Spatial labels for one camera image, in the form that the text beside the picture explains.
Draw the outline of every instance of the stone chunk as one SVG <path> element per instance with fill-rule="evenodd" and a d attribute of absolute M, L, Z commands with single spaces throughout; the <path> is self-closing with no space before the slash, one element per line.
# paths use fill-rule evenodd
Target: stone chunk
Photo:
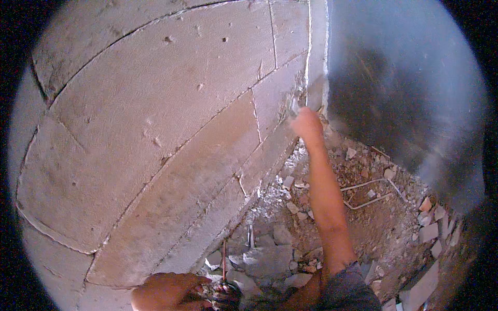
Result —
<path fill-rule="evenodd" d="M 273 226 L 273 238 L 277 245 L 292 244 L 294 237 L 283 224 Z"/>
<path fill-rule="evenodd" d="M 218 269 L 221 266 L 221 259 L 222 256 L 220 251 L 216 251 L 206 257 L 206 265 L 208 265 L 211 270 Z"/>
<path fill-rule="evenodd" d="M 299 212 L 299 208 L 292 202 L 287 202 L 287 208 L 292 214 L 296 214 Z"/>
<path fill-rule="evenodd" d="M 430 224 L 427 227 L 420 228 L 418 232 L 418 239 L 420 243 L 425 243 L 432 239 L 437 238 L 439 233 L 438 226 L 436 223 Z"/>
<path fill-rule="evenodd" d="M 262 294 L 256 282 L 242 272 L 228 271 L 227 281 L 235 283 L 246 298 Z"/>
<path fill-rule="evenodd" d="M 441 241 L 437 240 L 431 248 L 432 257 L 437 259 L 442 250 L 443 246 L 441 245 Z"/>
<path fill-rule="evenodd" d="M 313 277 L 312 274 L 298 273 L 294 274 L 291 277 L 286 278 L 284 284 L 287 287 L 301 288 L 305 286 L 309 282 L 309 280 L 311 280 L 312 277 Z"/>
<path fill-rule="evenodd" d="M 404 311 L 416 311 L 424 304 L 438 283 L 439 262 L 426 266 L 419 275 L 399 292 Z"/>
<path fill-rule="evenodd" d="M 289 272 L 292 260 L 292 246 L 253 248 L 243 255 L 246 272 L 257 278 Z"/>
<path fill-rule="evenodd" d="M 387 179 L 391 180 L 395 176 L 396 176 L 396 172 L 394 172 L 391 169 L 385 169 L 385 171 L 384 171 L 384 178 L 387 178 Z"/>
<path fill-rule="evenodd" d="M 421 211 L 429 212 L 431 210 L 431 208 L 432 208 L 431 200 L 429 199 L 429 197 L 425 197 L 424 202 L 422 202 L 422 204 L 420 205 L 420 207 L 418 209 Z"/>
<path fill-rule="evenodd" d="M 283 182 L 282 187 L 284 189 L 290 190 L 290 188 L 292 187 L 292 183 L 294 183 L 294 177 L 287 176 Z"/>

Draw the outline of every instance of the crack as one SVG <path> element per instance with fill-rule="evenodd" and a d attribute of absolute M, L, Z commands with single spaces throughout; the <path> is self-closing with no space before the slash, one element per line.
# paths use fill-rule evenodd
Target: crack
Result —
<path fill-rule="evenodd" d="M 41 98 L 43 99 L 43 101 L 45 102 L 45 105 L 47 106 L 47 108 L 49 108 L 49 100 L 48 100 L 48 96 L 47 94 L 45 93 L 45 91 L 43 90 L 43 86 L 41 85 L 41 82 L 40 80 L 38 79 L 38 74 L 36 73 L 36 68 L 34 66 L 34 60 L 33 60 L 33 57 L 30 57 L 29 58 L 30 62 L 29 62 L 29 67 L 31 69 L 31 74 L 33 76 L 33 79 L 36 83 L 36 87 L 38 88 L 38 91 L 40 92 L 40 95 L 41 95 Z"/>
<path fill-rule="evenodd" d="M 270 22 L 271 22 L 271 36 L 273 37 L 273 56 L 275 58 L 275 70 L 278 69 L 277 67 L 277 48 L 275 44 L 275 30 L 273 29 L 273 12 L 271 11 L 271 3 L 268 1 L 268 8 L 270 10 Z"/>
<path fill-rule="evenodd" d="M 52 106 L 52 104 L 55 102 L 55 100 L 57 99 L 57 97 L 64 91 L 64 89 L 66 88 L 66 86 L 75 78 L 75 76 L 80 73 L 88 64 L 90 64 L 91 62 L 93 62 L 93 60 L 95 60 L 96 58 L 98 58 L 102 53 L 104 53 L 107 49 L 109 49 L 110 47 L 112 47 L 113 45 L 115 45 L 116 43 L 118 43 L 119 41 L 125 39 L 126 37 L 129 37 L 133 34 L 135 34 L 136 32 L 139 32 L 139 31 L 142 31 L 142 29 L 146 26 L 149 26 L 149 25 L 152 25 L 152 24 L 155 24 L 155 23 L 158 23 L 160 22 L 161 20 L 165 19 L 165 18 L 168 18 L 168 17 L 171 17 L 171 16 L 175 16 L 175 15 L 179 15 L 179 14 L 183 14 L 183 13 L 186 13 L 186 12 L 189 12 L 191 10 L 195 10 L 195 9 L 199 9 L 199 8 L 202 8 L 202 7 L 206 7 L 206 6 L 212 6 L 212 7 L 216 7 L 216 6 L 219 6 L 219 5 L 224 5 L 226 3 L 230 3 L 230 2 L 240 2 L 240 1 L 247 1 L 247 0 L 226 0 L 226 1 L 222 1 L 222 2 L 216 2 L 216 1 L 213 1 L 213 2 L 208 2 L 208 3 L 204 3 L 204 4 L 200 4 L 200 5 L 194 5 L 194 6 L 191 6 L 191 7 L 187 7 L 187 8 L 184 8 L 184 9 L 181 9 L 179 11 L 175 11 L 175 12 L 169 12 L 165 15 L 162 15 L 160 17 L 157 17 L 153 20 L 150 20 L 148 21 L 147 23 L 145 24 L 142 24 L 141 26 L 135 28 L 135 29 L 132 29 L 130 31 L 128 31 L 126 34 L 124 34 L 123 36 L 119 37 L 118 39 L 116 39 L 115 41 L 111 42 L 109 45 L 107 45 L 106 47 L 104 47 L 101 51 L 97 52 L 94 56 L 92 56 L 85 64 L 83 64 L 81 66 L 80 69 L 78 69 L 78 71 L 75 72 L 75 74 L 73 74 L 68 80 L 66 83 L 64 83 L 64 85 L 60 88 L 59 91 L 55 92 L 53 94 L 53 98 L 50 99 L 50 98 L 47 98 L 47 105 L 48 102 L 50 101 L 50 106 Z"/>

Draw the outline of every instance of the left hand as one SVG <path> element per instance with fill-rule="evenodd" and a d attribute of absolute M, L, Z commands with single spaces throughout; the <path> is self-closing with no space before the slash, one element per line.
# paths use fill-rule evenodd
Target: left hand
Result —
<path fill-rule="evenodd" d="M 190 273 L 156 273 L 133 290 L 131 306 L 134 311 L 200 311 L 211 304 L 203 300 L 193 301 L 190 294 L 202 289 L 211 280 Z"/>

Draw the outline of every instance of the right hand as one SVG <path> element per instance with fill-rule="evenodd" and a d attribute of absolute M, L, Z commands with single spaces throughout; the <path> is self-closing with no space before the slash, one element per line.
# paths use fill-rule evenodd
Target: right hand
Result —
<path fill-rule="evenodd" d="M 304 140 L 306 145 L 323 144 L 323 126 L 318 114 L 309 107 L 299 109 L 296 119 L 290 122 L 294 133 Z"/>

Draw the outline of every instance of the fingers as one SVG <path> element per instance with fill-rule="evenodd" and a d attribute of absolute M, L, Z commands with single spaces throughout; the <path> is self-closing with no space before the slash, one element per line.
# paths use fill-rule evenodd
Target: fingers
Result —
<path fill-rule="evenodd" d="M 210 302 L 199 300 L 191 303 L 185 303 L 178 305 L 176 310 L 178 311 L 202 311 L 204 308 L 210 308 L 212 304 Z"/>

